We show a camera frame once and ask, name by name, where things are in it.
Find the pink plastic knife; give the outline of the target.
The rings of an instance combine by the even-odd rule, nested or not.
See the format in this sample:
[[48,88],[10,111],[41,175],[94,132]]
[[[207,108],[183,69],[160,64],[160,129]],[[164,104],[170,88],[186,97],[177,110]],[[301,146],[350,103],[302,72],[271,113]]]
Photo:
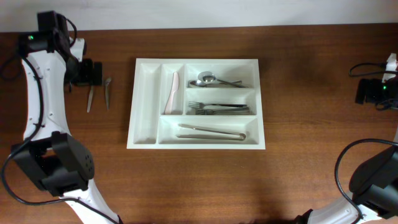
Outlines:
[[172,86],[170,89],[169,98],[168,98],[166,106],[165,106],[164,114],[172,113],[174,98],[175,98],[175,94],[178,91],[178,89],[179,89],[179,74],[178,74],[178,72],[174,72],[173,79],[172,79]]

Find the metal fork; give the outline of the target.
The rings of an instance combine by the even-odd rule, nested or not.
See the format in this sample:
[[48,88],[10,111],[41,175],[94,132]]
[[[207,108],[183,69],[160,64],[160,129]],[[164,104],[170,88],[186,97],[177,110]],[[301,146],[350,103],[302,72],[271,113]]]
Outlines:
[[222,108],[222,109],[206,109],[207,112],[242,112],[242,111],[250,111],[248,106],[239,107],[239,108]]
[[222,107],[233,107],[233,108],[243,108],[247,107],[247,105],[243,104],[219,104],[219,103],[200,103],[200,102],[194,102],[194,101],[189,101],[188,106],[190,108],[195,108],[195,109],[203,109],[206,106],[222,106]]
[[249,114],[250,109],[245,108],[234,108],[234,109],[223,109],[223,110],[211,110],[211,109],[196,109],[195,115],[228,115],[228,114]]

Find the metal spoon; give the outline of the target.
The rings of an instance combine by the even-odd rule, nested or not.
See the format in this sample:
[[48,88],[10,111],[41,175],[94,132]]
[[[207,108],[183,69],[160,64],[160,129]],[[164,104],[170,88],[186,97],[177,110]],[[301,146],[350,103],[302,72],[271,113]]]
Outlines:
[[187,84],[189,88],[227,88],[227,87],[239,87],[242,86],[241,82],[232,82],[232,84],[215,82],[215,83],[205,83],[200,80],[190,80]]
[[214,82],[221,82],[227,85],[231,85],[231,86],[235,86],[238,88],[245,88],[246,86],[242,85],[242,84],[237,84],[237,83],[233,83],[233,82],[228,82],[225,80],[221,80],[219,78],[217,78],[215,76],[214,73],[210,72],[210,71],[205,71],[205,72],[201,72],[198,74],[198,79],[202,82],[205,82],[206,84],[209,83],[214,83]]

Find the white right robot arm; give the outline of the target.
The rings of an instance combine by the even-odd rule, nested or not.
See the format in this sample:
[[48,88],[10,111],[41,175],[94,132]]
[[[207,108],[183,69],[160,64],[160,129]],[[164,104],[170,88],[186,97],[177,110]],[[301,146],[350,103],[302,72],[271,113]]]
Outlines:
[[[388,146],[358,166],[346,193],[339,179],[340,164],[354,146],[378,143]],[[360,139],[347,145],[339,154],[334,168],[341,198],[321,209],[309,209],[294,223],[365,223],[397,216],[397,142],[383,139]]]

